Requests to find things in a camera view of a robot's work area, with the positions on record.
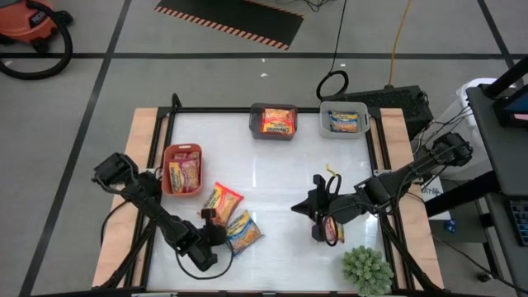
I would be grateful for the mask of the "black monitor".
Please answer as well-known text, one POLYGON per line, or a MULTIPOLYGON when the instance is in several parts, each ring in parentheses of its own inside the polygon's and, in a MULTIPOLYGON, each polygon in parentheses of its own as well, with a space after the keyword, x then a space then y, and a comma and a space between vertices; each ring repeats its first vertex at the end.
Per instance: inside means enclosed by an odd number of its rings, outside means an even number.
POLYGON ((528 129, 528 85, 494 102, 493 110, 500 126, 528 129))

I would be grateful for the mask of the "white paper sheet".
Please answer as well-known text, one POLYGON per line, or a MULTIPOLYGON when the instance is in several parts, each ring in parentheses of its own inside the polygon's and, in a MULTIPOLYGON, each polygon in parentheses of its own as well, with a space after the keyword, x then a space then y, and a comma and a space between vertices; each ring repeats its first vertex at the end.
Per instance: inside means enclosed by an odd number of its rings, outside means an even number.
POLYGON ((445 193, 441 179, 435 177, 420 187, 422 199, 426 203, 426 211, 429 220, 448 221, 451 219, 446 203, 439 200, 445 193))

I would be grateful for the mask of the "dark grey plastic bin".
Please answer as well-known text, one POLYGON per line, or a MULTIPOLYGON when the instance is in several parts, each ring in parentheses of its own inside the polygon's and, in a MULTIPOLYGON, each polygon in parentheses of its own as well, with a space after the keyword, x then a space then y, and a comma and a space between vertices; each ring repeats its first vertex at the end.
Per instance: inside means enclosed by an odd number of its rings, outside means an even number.
POLYGON ((254 139, 286 140, 286 141, 292 140, 297 130, 297 107, 293 105, 284 105, 284 104, 254 103, 250 107, 249 129, 254 139), (295 113, 296 113, 295 132, 292 135, 262 133, 261 132, 262 112, 266 108, 295 110, 295 113))

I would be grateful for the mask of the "white plastic bin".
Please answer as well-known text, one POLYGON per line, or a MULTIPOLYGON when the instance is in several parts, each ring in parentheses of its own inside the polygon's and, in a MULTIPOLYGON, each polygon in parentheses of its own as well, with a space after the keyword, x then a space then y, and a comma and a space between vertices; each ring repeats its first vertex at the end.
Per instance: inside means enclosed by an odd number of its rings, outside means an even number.
POLYGON ((456 91, 460 106, 464 108, 464 119, 455 127, 455 130, 462 136, 464 140, 469 142, 473 148, 473 153, 471 160, 467 164, 465 164, 463 167, 457 167, 455 169, 455 172, 453 173, 453 179, 469 180, 493 169, 489 161, 488 153, 484 146, 478 124, 473 115, 474 110, 469 103, 469 95, 467 94, 467 90, 478 87, 482 84, 488 85, 494 82, 495 78, 476 78, 470 82, 467 82, 456 91))

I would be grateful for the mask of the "orange shop vacuum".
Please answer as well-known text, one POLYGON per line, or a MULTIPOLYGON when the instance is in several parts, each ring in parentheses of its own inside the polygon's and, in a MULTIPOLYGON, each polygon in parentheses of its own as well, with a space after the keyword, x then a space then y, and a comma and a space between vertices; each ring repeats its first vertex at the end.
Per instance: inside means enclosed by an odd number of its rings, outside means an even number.
POLYGON ((29 8, 28 1, 47 6, 66 26, 73 22, 69 12, 55 11, 49 0, 0 0, 0 44, 44 41, 59 30, 47 14, 37 8, 29 8))

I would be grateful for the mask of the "light wooden side board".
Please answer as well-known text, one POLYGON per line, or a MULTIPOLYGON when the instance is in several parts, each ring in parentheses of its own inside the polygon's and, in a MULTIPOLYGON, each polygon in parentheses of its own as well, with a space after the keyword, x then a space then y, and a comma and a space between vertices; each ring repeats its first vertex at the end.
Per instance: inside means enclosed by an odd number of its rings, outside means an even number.
MULTIPOLYGON (((413 160, 407 127, 400 109, 382 109, 380 122, 375 118, 370 119, 370 131, 374 140, 376 164, 379 168, 384 168, 382 140, 386 143, 391 169, 399 169, 413 160)), ((410 186, 408 193, 400 200, 398 210, 398 216, 389 217, 391 226, 403 233, 412 257, 430 280, 442 288, 444 283, 436 248, 418 185, 410 186)))
MULTIPOLYGON (((157 113, 156 108, 138 108, 134 112, 130 126, 125 154, 132 158, 141 172, 150 167, 155 168, 161 162, 163 145, 158 144, 154 164, 148 164, 157 113)), ((116 207, 119 209, 106 224, 97 268, 92 281, 93 287, 102 285, 111 277, 133 245, 138 211, 120 196, 113 197, 111 208, 115 209, 116 207)))

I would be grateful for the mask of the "black computer case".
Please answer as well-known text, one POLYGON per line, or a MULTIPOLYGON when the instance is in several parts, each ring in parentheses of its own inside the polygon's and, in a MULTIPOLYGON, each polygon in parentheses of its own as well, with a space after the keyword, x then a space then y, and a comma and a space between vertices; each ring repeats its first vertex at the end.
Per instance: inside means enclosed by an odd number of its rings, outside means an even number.
POLYGON ((410 139, 414 139, 433 120, 428 95, 418 85, 344 93, 322 97, 320 101, 353 101, 368 107, 399 108, 403 112, 410 139))

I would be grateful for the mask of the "black hazard-striped floor mat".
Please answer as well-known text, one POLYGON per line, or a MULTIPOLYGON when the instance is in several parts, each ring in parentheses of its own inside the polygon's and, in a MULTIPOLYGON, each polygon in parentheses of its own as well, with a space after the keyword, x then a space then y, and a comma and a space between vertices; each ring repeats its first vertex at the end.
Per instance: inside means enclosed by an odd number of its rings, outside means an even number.
POLYGON ((171 17, 287 50, 304 17, 256 0, 160 0, 154 8, 171 17))

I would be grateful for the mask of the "coral plastic bin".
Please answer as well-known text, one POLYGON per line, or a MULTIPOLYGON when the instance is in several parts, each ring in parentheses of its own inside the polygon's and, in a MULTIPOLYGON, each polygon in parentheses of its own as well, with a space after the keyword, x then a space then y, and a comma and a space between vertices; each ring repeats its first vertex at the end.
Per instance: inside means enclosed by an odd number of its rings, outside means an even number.
POLYGON ((163 193, 166 194, 166 195, 169 195, 169 196, 195 196, 195 195, 197 195, 200 192, 201 187, 202 187, 202 178, 203 178, 202 165, 203 165, 202 149, 201 149, 201 147, 198 144, 174 144, 174 145, 171 145, 171 146, 167 147, 165 149, 165 152, 164 152, 164 161, 163 161, 163 176, 162 176, 162 191, 163 191, 163 193), (173 161, 176 161, 176 160, 173 159, 173 156, 174 156, 175 153, 177 153, 177 152, 193 152, 193 151, 200 152, 200 159, 198 160, 199 164, 200 164, 200 186, 199 186, 199 188, 196 191, 194 191, 192 193, 188 193, 188 194, 174 194, 172 192, 171 184, 170 184, 169 163, 173 162, 173 161))

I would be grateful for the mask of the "blue soy sauce ramen packet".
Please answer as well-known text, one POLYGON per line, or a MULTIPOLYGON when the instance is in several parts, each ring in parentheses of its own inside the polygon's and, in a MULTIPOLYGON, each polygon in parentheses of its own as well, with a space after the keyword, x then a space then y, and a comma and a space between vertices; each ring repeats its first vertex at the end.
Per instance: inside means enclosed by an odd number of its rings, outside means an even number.
POLYGON ((247 210, 228 225, 227 235, 235 257, 264 236, 247 210))
POLYGON ((330 129, 337 133, 356 133, 358 131, 357 113, 344 111, 329 111, 330 129))

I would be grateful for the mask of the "green artificial plant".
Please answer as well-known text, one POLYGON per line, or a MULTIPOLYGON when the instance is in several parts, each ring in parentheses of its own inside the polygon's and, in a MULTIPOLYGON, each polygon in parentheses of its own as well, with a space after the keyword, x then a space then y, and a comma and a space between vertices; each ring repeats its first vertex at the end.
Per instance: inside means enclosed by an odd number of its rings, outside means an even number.
POLYGON ((360 297, 378 297, 389 293, 394 278, 383 254, 363 245, 344 252, 342 274, 356 286, 360 297))

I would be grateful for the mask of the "grey desk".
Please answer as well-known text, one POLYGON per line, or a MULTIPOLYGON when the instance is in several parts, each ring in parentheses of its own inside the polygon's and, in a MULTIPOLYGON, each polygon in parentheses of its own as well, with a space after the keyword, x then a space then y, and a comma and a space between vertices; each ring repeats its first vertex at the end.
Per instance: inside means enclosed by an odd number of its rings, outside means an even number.
POLYGON ((494 100, 481 87, 467 90, 469 103, 501 191, 484 196, 513 283, 528 291, 528 247, 518 245, 506 202, 528 200, 528 130, 500 126, 494 100))

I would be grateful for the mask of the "light grey plastic bin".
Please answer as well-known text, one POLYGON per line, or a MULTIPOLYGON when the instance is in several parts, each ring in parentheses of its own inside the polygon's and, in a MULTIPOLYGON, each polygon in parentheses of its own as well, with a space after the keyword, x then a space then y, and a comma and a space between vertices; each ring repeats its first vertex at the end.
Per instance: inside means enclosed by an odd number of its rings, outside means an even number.
POLYGON ((325 101, 320 106, 319 133, 328 139, 359 139, 370 130, 370 120, 367 106, 360 102, 325 101), (344 111, 357 113, 358 131, 356 133, 337 133, 330 129, 329 111, 344 111))

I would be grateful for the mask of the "black keyboard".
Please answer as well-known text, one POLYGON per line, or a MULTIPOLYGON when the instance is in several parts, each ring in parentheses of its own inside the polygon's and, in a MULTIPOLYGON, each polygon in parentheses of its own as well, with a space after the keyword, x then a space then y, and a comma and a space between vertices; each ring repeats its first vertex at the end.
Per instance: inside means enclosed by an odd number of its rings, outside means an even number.
POLYGON ((528 247, 528 200, 509 200, 507 211, 519 245, 528 247))

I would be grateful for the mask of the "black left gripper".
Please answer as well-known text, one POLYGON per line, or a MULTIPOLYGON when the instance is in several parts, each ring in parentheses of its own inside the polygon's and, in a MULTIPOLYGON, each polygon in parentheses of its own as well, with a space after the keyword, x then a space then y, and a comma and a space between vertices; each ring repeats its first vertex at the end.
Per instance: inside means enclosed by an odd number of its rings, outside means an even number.
MULTIPOLYGON (((212 252, 208 238, 209 229, 214 227, 212 219, 216 216, 216 211, 203 209, 200 214, 205 219, 205 226, 201 229, 198 229, 188 220, 182 221, 186 227, 186 232, 177 242, 177 255, 188 256, 199 271, 207 271, 218 261, 217 256, 212 252)), ((218 230, 222 236, 227 235, 225 227, 219 226, 218 230)), ((227 238, 219 240, 220 246, 228 244, 227 238)))

